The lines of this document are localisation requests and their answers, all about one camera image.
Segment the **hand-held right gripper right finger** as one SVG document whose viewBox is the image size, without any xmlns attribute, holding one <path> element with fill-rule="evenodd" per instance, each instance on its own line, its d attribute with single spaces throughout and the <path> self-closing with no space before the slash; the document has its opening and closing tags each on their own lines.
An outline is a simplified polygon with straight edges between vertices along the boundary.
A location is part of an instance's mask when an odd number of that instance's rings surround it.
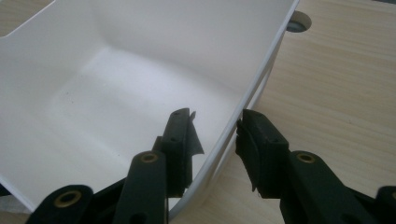
<svg viewBox="0 0 396 224">
<path fill-rule="evenodd" d="M 249 109 L 237 121 L 236 133 L 235 152 L 247 170 L 252 190 L 264 199 L 279 199 L 289 142 L 264 114 Z"/>
</svg>

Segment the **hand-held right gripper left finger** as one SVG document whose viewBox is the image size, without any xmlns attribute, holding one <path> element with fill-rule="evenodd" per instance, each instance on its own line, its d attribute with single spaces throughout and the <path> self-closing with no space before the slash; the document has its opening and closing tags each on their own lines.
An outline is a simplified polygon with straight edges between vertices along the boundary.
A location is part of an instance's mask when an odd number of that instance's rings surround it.
<svg viewBox="0 0 396 224">
<path fill-rule="evenodd" d="M 153 149 L 166 158 L 167 197 L 181 198 L 192 182 L 192 157 L 204 154 L 195 130 L 195 112 L 181 108 L 171 113 L 162 136 Z"/>
</svg>

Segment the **white plastic storage bin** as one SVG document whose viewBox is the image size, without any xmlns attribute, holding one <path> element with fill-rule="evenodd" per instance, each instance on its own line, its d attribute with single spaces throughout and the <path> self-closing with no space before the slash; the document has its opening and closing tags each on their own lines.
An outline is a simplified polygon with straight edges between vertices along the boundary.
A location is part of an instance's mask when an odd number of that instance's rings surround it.
<svg viewBox="0 0 396 224">
<path fill-rule="evenodd" d="M 0 185 L 29 209 L 127 175 L 180 108 L 203 153 L 170 202 L 202 202 L 259 98 L 299 0 L 53 0 L 0 37 Z"/>
</svg>

